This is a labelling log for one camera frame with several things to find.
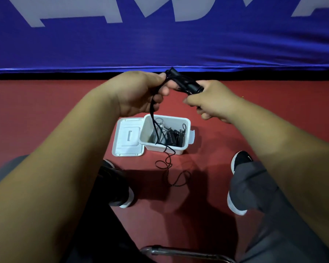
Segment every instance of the pants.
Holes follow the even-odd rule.
[[[27,156],[15,158],[1,167],[0,181]],[[140,253],[109,206],[114,196],[105,195],[112,192],[108,179],[109,176],[97,177],[74,237],[60,262],[154,262]]]
[[[329,248],[298,215],[261,162],[238,165],[229,194],[237,209],[265,214],[241,262],[329,263]]]

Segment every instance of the person's right hand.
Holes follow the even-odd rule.
[[[197,109],[197,113],[201,114],[204,120],[217,117],[223,122],[229,123],[229,117],[241,98],[217,80],[200,80],[197,83],[204,88],[203,92],[190,95],[183,102],[190,106],[200,107]],[[169,88],[178,87],[173,81],[169,81],[167,84]]]

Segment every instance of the shoe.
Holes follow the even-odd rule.
[[[246,152],[246,151],[239,151],[237,154],[234,155],[234,157],[232,158],[232,162],[230,164],[230,168],[232,169],[232,173],[235,173],[235,170],[237,168],[238,165],[242,164],[242,163],[249,163],[249,162],[253,162],[252,157]],[[234,212],[237,215],[243,216],[246,214],[247,210],[239,210],[237,209],[234,204],[232,203],[232,200],[230,198],[230,194],[228,192],[228,197],[227,197],[227,203],[228,203],[228,207],[230,208],[230,210],[232,212]]]
[[[113,186],[114,197],[110,201],[110,206],[116,206],[120,208],[129,207],[134,200],[134,192],[128,186],[126,179],[121,175],[121,171],[118,170],[112,162],[107,159],[104,159],[102,165],[99,169],[99,175],[106,176],[108,175],[108,180],[111,181]]]

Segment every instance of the person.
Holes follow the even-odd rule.
[[[153,262],[110,205],[134,198],[103,161],[119,117],[149,112],[165,74],[125,72],[91,90],[30,155],[0,168],[0,262]],[[265,213],[242,262],[329,262],[329,144],[236,96],[219,81],[184,102],[233,124],[261,162],[234,155],[228,206]],[[173,81],[153,98],[176,89]]]

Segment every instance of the white letter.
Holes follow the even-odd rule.
[[[310,16],[317,8],[329,8],[329,0],[301,0],[292,16]]]
[[[152,13],[160,9],[169,0],[134,0],[139,6],[144,17],[148,17]]]
[[[253,0],[243,0],[245,6],[248,6]]]
[[[40,19],[104,16],[107,23],[121,23],[116,0],[10,0],[31,27]]]
[[[211,10],[216,0],[172,0],[175,21],[200,19]]]

